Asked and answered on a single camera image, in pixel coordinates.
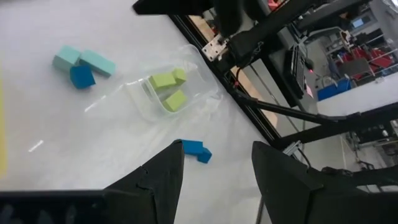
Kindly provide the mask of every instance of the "teal block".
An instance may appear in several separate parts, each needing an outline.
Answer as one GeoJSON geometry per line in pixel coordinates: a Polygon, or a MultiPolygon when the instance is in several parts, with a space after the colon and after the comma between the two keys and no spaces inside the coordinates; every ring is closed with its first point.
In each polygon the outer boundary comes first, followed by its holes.
{"type": "Polygon", "coordinates": [[[80,55],[80,64],[89,65],[93,71],[106,77],[110,77],[116,71],[116,65],[113,62],[105,59],[92,50],[85,50],[80,55]]]}
{"type": "Polygon", "coordinates": [[[79,61],[80,52],[73,47],[63,46],[61,50],[54,56],[52,65],[64,72],[70,71],[70,69],[77,64],[79,61]]]}

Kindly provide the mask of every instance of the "metal bracket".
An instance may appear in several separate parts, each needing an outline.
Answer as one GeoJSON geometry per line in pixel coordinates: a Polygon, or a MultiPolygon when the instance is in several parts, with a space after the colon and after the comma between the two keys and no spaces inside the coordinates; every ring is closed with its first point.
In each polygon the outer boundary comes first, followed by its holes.
{"type": "Polygon", "coordinates": [[[287,148],[283,151],[284,154],[291,156],[293,153],[295,153],[298,149],[302,150],[303,149],[303,143],[301,141],[293,142],[287,148]]]}
{"type": "Polygon", "coordinates": [[[224,39],[221,34],[218,34],[213,40],[206,44],[201,51],[206,55],[207,59],[212,62],[223,53],[228,41],[229,39],[224,39]]]}

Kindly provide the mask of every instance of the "foam block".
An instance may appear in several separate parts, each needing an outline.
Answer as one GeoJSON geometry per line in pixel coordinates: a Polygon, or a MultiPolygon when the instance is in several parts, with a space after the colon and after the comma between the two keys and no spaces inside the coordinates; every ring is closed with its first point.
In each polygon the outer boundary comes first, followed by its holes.
{"type": "Polygon", "coordinates": [[[182,146],[185,154],[193,156],[203,154],[203,142],[201,141],[182,140],[182,146]]]}
{"type": "Polygon", "coordinates": [[[164,90],[177,84],[172,73],[153,75],[149,78],[149,82],[155,91],[164,90]]]}
{"type": "Polygon", "coordinates": [[[209,160],[211,159],[212,153],[207,149],[207,148],[203,148],[203,153],[198,155],[197,159],[199,162],[202,163],[209,163],[209,160]]]}
{"type": "Polygon", "coordinates": [[[187,97],[181,90],[176,91],[173,95],[169,96],[163,101],[163,106],[171,112],[176,112],[185,102],[187,97]]]}
{"type": "Polygon", "coordinates": [[[63,46],[61,50],[54,56],[52,65],[64,72],[69,72],[70,68],[75,66],[79,61],[80,52],[70,46],[63,46]]]}
{"type": "Polygon", "coordinates": [[[93,73],[87,65],[72,67],[70,69],[70,80],[77,89],[84,89],[95,85],[93,73]]]}
{"type": "Polygon", "coordinates": [[[89,65],[93,71],[106,77],[110,77],[116,71],[116,65],[113,62],[105,59],[92,50],[85,50],[80,55],[80,64],[89,65]]]}
{"type": "Polygon", "coordinates": [[[187,75],[185,74],[185,71],[181,68],[176,68],[173,70],[173,76],[175,81],[177,82],[177,85],[182,85],[185,81],[187,81],[187,75]]]}

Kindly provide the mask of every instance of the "plastic container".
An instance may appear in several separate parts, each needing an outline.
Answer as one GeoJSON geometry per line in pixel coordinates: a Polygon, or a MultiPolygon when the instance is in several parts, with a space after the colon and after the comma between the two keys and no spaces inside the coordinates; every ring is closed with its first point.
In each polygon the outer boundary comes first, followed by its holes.
{"type": "Polygon", "coordinates": [[[142,116],[150,121],[178,114],[197,101],[214,95],[218,91],[213,73],[193,45],[186,45],[175,53],[156,60],[152,59],[150,63],[141,65],[138,72],[145,78],[126,82],[125,87],[142,116]],[[187,80],[180,86],[155,92],[149,83],[149,78],[159,73],[171,72],[175,68],[184,69],[187,80]],[[171,112],[164,108],[162,102],[178,89],[184,92],[187,100],[176,112],[171,112]]]}

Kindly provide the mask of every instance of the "white table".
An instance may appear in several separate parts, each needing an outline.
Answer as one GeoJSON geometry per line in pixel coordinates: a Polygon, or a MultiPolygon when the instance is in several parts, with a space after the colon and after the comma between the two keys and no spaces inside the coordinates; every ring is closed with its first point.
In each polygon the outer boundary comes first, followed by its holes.
{"type": "Polygon", "coordinates": [[[185,159],[176,223],[254,223],[260,200],[251,144],[263,141],[220,87],[178,117],[150,124],[121,90],[143,55],[187,44],[166,16],[139,17],[128,0],[0,2],[0,62],[9,168],[1,190],[102,189],[174,139],[198,139],[209,164],[185,159]],[[110,79],[77,91],[51,61],[63,45],[116,62],[110,79]]]}

